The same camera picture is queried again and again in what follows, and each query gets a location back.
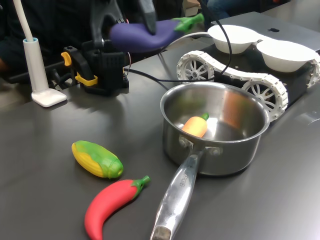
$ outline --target wire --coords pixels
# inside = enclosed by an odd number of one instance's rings
[[[228,69],[228,67],[230,66],[230,63],[231,63],[231,60],[232,60],[232,48],[231,48],[231,43],[230,43],[230,40],[229,40],[229,37],[224,29],[224,27],[222,26],[222,24],[219,22],[219,20],[216,18],[216,16],[208,9],[207,5],[204,4],[204,2],[202,0],[198,0],[199,3],[201,3],[202,7],[203,7],[203,10],[209,15],[209,17],[211,18],[211,20],[215,20],[216,23],[219,25],[219,27],[221,28],[225,38],[226,38],[226,42],[228,44],[228,48],[229,48],[229,61],[227,63],[227,65],[225,66],[225,68],[220,72],[219,74],[219,78],[224,74],[224,72]],[[177,41],[180,41],[181,39],[184,39],[184,38],[189,38],[189,37],[192,37],[192,36],[199,36],[199,35],[204,35],[204,36],[208,36],[208,33],[207,32],[195,32],[195,33],[191,33],[191,34],[188,34],[188,35],[185,35],[185,36],[182,36],[180,37],[179,39],[177,39],[176,41],[172,42],[171,44],[174,44],[176,43]],[[165,46],[161,49],[160,53],[163,52],[164,49],[166,49],[168,46]],[[211,80],[214,80],[215,77],[211,77],[209,79],[206,79],[206,80],[164,80],[164,79],[158,79],[154,76],[151,76],[143,71],[138,71],[138,70],[135,70],[135,69],[130,69],[129,68],[125,68],[124,69],[125,71],[127,71],[128,73],[131,72],[133,74],[138,74],[138,75],[141,75],[143,77],[146,77],[146,78],[149,78],[153,81],[155,81],[156,83],[158,83],[159,85],[161,85],[164,89],[166,90],[169,90],[166,86],[164,86],[161,82],[168,82],[168,83],[184,83],[184,82],[187,82],[187,83],[194,83],[194,82],[208,82],[208,81],[211,81]]]
[[[129,64],[128,71],[126,71],[126,76],[128,76],[128,74],[129,74],[129,70],[130,70],[130,68],[131,68],[131,64],[132,64],[132,61],[131,61],[131,55],[130,55],[130,53],[129,53],[129,52],[128,52],[128,55],[129,55],[129,62],[130,62],[130,64]]]
[[[128,68],[124,68],[123,70],[125,71],[128,71],[130,73],[133,73],[133,74],[138,74],[138,75],[141,75],[143,77],[146,77],[148,79],[151,79],[152,81],[155,81],[157,84],[159,84],[161,87],[163,87],[165,90],[169,90],[169,88],[167,88],[165,85],[163,85],[161,82],[170,82],[170,81],[163,81],[163,80],[160,80],[154,76],[151,76],[143,71],[138,71],[138,70],[134,70],[134,69],[128,69]]]
[[[191,38],[191,37],[195,37],[195,36],[211,38],[211,36],[209,35],[209,33],[205,32],[205,31],[203,31],[203,32],[190,33],[190,34],[187,34],[187,35],[184,35],[184,36],[178,38],[177,40],[173,41],[173,42],[170,43],[169,45],[164,46],[163,48],[161,48],[161,50],[160,50],[160,52],[159,52],[158,54],[163,53],[163,51],[164,51],[166,48],[170,47],[171,45],[175,44],[176,42],[179,42],[179,41],[182,40],[182,39]]]
[[[222,72],[220,72],[219,74],[219,78],[221,78],[221,76],[224,74],[224,72],[228,69],[228,67],[231,64],[231,60],[232,60],[232,48],[231,48],[231,43],[229,40],[229,37],[224,29],[224,27],[222,26],[222,24],[219,22],[219,20],[217,19],[217,17],[210,11],[210,9],[207,7],[207,5],[203,2],[203,0],[197,0],[200,4],[201,7],[203,8],[202,10],[204,10],[209,17],[211,18],[211,20],[215,20],[216,23],[219,25],[219,27],[221,28],[225,38],[226,38],[226,42],[228,43],[228,47],[229,47],[229,61],[227,63],[227,65],[225,66],[225,68],[222,70]]]

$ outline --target orange carrot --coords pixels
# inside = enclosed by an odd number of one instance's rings
[[[207,120],[209,114],[206,112],[201,117],[193,116],[191,117],[183,126],[182,131],[191,134],[193,136],[202,138],[207,131]]]

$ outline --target toy eggplant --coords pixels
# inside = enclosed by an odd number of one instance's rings
[[[117,156],[98,144],[76,141],[71,149],[76,161],[98,177],[114,179],[124,171],[124,166]]]
[[[151,52],[169,45],[190,31],[196,23],[203,21],[201,13],[194,17],[157,21],[155,35],[151,35],[142,23],[119,23],[112,27],[109,38],[119,51]]]

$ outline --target stainless steel saucepan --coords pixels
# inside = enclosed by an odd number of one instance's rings
[[[167,91],[160,102],[163,148],[181,164],[156,214],[151,240],[172,240],[186,211],[197,173],[226,176],[244,170],[255,156],[269,113],[252,94],[230,85],[195,82]],[[181,128],[209,113],[203,138]]]

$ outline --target pepper stem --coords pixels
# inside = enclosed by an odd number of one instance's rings
[[[193,28],[195,24],[203,23],[205,21],[205,18],[202,13],[199,13],[193,17],[180,17],[173,18],[172,20],[180,21],[174,29],[176,32],[187,33]]]
[[[202,118],[202,119],[204,119],[204,120],[208,120],[209,119],[209,113],[204,113],[204,114],[202,114],[201,116],[200,116],[200,118]]]
[[[143,187],[145,186],[145,184],[150,182],[150,177],[149,176],[145,176],[142,179],[138,179],[138,180],[133,180],[131,186],[136,187],[136,193],[134,195],[134,197],[132,199],[135,199],[136,196],[139,195],[139,193],[141,192],[141,190],[143,189]]]

